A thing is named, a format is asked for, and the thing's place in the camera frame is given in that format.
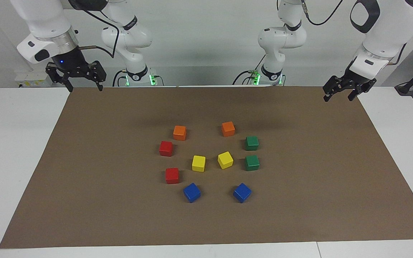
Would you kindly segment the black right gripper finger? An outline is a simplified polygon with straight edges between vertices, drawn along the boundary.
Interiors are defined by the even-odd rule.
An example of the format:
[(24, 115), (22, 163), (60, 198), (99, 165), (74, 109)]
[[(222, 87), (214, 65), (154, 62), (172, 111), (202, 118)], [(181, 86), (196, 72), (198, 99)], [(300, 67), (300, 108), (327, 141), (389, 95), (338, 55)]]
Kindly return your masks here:
[(102, 83), (106, 80), (107, 73), (99, 61), (89, 64), (89, 80), (95, 82), (99, 91), (103, 90)]
[(69, 92), (73, 92), (73, 86), (69, 81), (69, 74), (63, 73), (63, 75), (59, 75), (58, 70), (63, 72), (61, 69), (57, 67), (54, 62), (48, 62), (46, 65), (46, 73), (48, 74), (49, 78), (51, 79), (52, 83), (60, 83), (64, 85)]

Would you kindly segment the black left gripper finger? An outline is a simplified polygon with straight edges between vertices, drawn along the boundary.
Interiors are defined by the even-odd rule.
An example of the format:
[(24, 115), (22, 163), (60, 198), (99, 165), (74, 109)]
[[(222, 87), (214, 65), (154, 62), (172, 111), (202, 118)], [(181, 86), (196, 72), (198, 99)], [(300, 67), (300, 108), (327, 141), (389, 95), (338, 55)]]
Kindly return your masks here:
[(345, 80), (345, 78), (339, 78), (335, 75), (331, 76), (323, 86), (323, 91), (325, 94), (325, 96), (323, 97), (324, 101), (328, 102), (334, 94), (345, 90), (346, 86), (347, 80)]
[(361, 93), (363, 93), (365, 90), (365, 87), (363, 85), (357, 85), (355, 86), (355, 88), (351, 91), (351, 93), (349, 93), (348, 95), (348, 99), (349, 101), (353, 101), (354, 98), (356, 98), (358, 95), (360, 95)]

